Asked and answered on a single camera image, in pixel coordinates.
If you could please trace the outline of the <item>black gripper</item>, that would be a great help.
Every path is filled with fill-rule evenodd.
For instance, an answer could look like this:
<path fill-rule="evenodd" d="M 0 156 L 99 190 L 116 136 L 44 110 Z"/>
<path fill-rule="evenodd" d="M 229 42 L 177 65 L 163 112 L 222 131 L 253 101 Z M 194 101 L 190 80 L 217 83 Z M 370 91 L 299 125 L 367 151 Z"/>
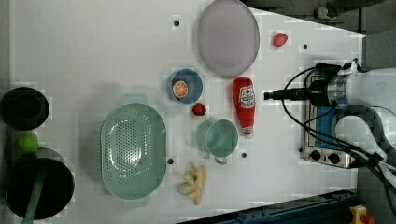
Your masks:
<path fill-rule="evenodd" d="M 263 97 L 265 100 L 292 100 L 303 101 L 308 100 L 314 106 L 333 106 L 333 102 L 329 99 L 328 88 L 330 81 L 341 70 L 341 65 L 317 63 L 314 68 L 314 74 L 319 78 L 314 80 L 308 87 L 308 95 L 303 89 L 277 90 L 265 92 Z"/>

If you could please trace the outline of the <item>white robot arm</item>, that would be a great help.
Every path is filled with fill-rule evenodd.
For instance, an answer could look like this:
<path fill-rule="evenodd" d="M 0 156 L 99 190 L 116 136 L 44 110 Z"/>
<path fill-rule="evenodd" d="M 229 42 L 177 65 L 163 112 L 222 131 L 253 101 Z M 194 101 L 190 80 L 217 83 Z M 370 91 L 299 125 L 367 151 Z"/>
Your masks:
<path fill-rule="evenodd" d="M 315 131 L 320 140 L 332 139 L 343 148 L 369 155 L 385 155 L 395 163 L 395 70 L 363 71 L 357 63 L 343 66 L 319 63 L 303 71 L 319 76 L 301 88 L 266 92 L 263 97 L 279 101 L 309 101 L 334 114 L 333 134 Z"/>

